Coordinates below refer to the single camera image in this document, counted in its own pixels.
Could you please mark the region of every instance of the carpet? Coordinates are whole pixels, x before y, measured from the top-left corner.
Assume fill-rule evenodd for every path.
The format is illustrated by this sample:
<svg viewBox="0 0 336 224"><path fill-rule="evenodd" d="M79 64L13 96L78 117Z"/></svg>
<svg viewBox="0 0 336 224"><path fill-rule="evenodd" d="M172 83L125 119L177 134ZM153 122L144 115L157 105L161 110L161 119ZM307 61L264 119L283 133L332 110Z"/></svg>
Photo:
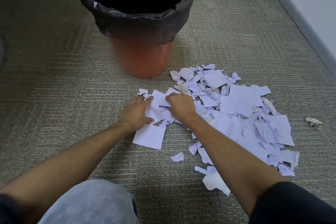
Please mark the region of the carpet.
<svg viewBox="0 0 336 224"><path fill-rule="evenodd" d="M278 0L195 0L167 69L150 79L124 72L107 37L79 0L1 0L7 60L0 72L0 185L115 122L139 88L165 91L170 70L215 63L241 84L267 85L288 116L300 152L292 180L336 205L335 81ZM321 131L304 122L323 122ZM205 167L181 124L162 150L121 141L91 179L137 198L143 223L246 223L231 194L208 191ZM170 160L180 151L185 161Z"/></svg>

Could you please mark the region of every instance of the person's right arm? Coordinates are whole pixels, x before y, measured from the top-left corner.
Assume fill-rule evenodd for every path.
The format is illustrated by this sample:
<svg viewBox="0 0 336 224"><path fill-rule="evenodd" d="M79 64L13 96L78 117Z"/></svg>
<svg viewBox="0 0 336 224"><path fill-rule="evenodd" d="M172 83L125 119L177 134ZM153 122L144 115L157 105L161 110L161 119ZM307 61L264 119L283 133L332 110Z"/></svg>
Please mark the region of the person's right arm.
<svg viewBox="0 0 336 224"><path fill-rule="evenodd" d="M273 167L213 128L197 113L193 99L172 93L166 97L172 115L200 141L218 173L250 217L257 199L271 186L288 181Z"/></svg>

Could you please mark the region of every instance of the floor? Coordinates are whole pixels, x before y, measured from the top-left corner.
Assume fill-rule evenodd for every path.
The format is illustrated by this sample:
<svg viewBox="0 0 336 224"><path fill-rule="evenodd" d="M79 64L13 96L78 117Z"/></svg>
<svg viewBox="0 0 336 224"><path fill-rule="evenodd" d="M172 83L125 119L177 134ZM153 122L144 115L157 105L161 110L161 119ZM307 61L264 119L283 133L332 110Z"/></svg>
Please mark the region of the floor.
<svg viewBox="0 0 336 224"><path fill-rule="evenodd" d="M242 83L267 85L300 152L293 181L336 205L336 84L278 0L195 0L167 69L126 74L79 0L1 0L7 61L0 72L0 185L115 122L139 88L165 91L169 71L215 63ZM321 131L304 122L323 121ZM208 191L194 141L168 127L162 150L121 141L91 178L135 194L143 223L246 223L233 195ZM185 161L170 156L183 151Z"/></svg>

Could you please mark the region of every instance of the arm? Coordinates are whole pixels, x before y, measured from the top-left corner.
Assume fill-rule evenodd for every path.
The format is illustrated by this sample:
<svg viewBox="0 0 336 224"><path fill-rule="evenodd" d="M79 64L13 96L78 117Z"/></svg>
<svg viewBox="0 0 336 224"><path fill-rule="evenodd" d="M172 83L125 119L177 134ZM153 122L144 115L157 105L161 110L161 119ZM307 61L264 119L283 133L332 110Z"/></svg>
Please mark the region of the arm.
<svg viewBox="0 0 336 224"><path fill-rule="evenodd" d="M166 99L172 106L172 115L194 133L249 217L259 196L272 185L288 181L274 168L207 124L196 113L190 96L172 93Z"/></svg>
<svg viewBox="0 0 336 224"><path fill-rule="evenodd" d="M87 180L117 142L152 121L144 116L152 99L132 99L118 122L48 158L1 188L0 193L17 202L24 222L39 221L60 196Z"/></svg>

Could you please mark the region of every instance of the person's left hand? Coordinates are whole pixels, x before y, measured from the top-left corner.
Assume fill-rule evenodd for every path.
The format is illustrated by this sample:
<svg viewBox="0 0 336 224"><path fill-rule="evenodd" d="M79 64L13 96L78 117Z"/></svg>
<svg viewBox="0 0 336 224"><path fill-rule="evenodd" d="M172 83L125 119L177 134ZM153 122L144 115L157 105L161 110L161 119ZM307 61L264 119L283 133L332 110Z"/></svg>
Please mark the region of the person's left hand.
<svg viewBox="0 0 336 224"><path fill-rule="evenodd" d="M128 133L139 130L145 124L153 122L150 117L145 117L144 112L147 106L152 102L153 97L146 100L143 96L135 97L121 112L119 123L125 126Z"/></svg>

